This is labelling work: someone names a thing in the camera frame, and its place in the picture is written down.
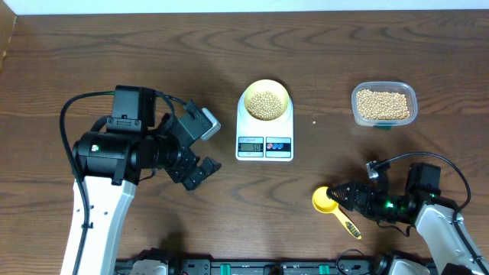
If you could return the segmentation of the yellow measuring scoop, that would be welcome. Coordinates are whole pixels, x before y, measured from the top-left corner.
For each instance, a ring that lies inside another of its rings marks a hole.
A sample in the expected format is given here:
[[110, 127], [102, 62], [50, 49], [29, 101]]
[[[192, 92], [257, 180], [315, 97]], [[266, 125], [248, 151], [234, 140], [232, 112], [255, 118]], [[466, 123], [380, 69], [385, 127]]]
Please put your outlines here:
[[339, 204], [327, 196], [328, 187], [322, 186], [316, 189], [312, 195], [313, 208], [323, 214], [332, 214], [355, 239], [362, 239], [359, 229], [354, 222], [339, 208]]

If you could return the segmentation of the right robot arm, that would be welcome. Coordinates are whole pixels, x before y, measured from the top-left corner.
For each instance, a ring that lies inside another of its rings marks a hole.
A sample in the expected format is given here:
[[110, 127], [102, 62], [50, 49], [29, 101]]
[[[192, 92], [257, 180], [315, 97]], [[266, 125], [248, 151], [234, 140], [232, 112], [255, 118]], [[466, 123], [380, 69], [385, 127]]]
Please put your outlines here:
[[376, 185], [350, 182], [328, 189], [327, 196], [348, 211], [359, 212], [379, 227], [404, 223], [415, 228], [428, 246], [439, 271], [471, 271], [487, 274], [488, 263], [464, 225], [461, 207], [441, 196], [441, 168], [428, 163], [412, 163], [402, 196], [388, 193], [388, 162], [367, 164]]

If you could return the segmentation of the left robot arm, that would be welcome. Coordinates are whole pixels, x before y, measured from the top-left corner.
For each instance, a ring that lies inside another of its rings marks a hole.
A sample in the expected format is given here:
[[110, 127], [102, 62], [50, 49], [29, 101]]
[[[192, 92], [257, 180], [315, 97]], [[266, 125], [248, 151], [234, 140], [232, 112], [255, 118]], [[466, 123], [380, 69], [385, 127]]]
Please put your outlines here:
[[60, 136], [74, 175], [73, 217], [63, 259], [63, 274], [111, 274], [121, 231], [142, 170], [165, 170], [174, 183], [190, 191], [221, 168], [201, 159], [191, 147], [210, 139], [219, 121], [192, 100], [140, 86], [118, 85], [109, 92], [112, 113], [97, 120], [74, 145], [66, 135], [65, 103]]

